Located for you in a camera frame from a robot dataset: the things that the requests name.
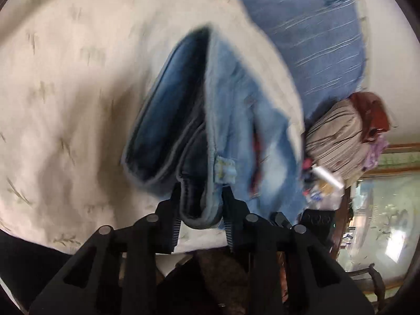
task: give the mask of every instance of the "white wall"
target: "white wall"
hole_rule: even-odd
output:
[[[420,142],[420,44],[394,0],[364,0],[369,28],[368,86],[395,115],[391,143]]]

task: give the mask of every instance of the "silver screw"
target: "silver screw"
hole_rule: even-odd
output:
[[[300,234],[303,234],[306,232],[306,227],[304,227],[301,224],[296,225],[293,229],[295,229],[295,232],[300,233]]]
[[[250,213],[245,217],[245,219],[250,223],[256,223],[258,221],[258,216],[256,214]]]
[[[100,227],[100,229],[99,229],[99,233],[100,233],[100,234],[108,234],[108,233],[110,233],[110,232],[111,232],[111,227],[110,227],[110,226],[108,226],[108,225],[102,226],[102,227]]]
[[[146,220],[147,220],[149,223],[156,223],[156,222],[159,220],[159,216],[158,216],[157,214],[155,214],[155,213],[152,213],[152,214],[149,214],[149,215],[146,217]]]

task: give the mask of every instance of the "blue denim fabric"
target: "blue denim fabric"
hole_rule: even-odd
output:
[[[220,222],[224,185],[251,212],[268,218],[281,211],[294,223],[306,201],[287,127],[229,45],[205,28],[183,39],[168,59],[122,162],[140,187],[162,198],[180,181],[181,218],[190,227]],[[255,195],[254,132],[262,147]]]
[[[286,62],[307,128],[355,91],[365,50],[354,0],[242,1]]]

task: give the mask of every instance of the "purple cloth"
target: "purple cloth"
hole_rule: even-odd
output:
[[[376,141],[369,143],[370,148],[367,152],[366,160],[363,165],[365,170],[375,168],[379,163],[379,156],[382,151],[389,145],[388,141],[383,135],[379,135]]]

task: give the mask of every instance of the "brown leather bag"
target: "brown leather bag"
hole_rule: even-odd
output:
[[[374,141],[381,133],[389,131],[388,116],[379,96],[373,92],[355,92],[349,99],[362,119],[362,143]]]

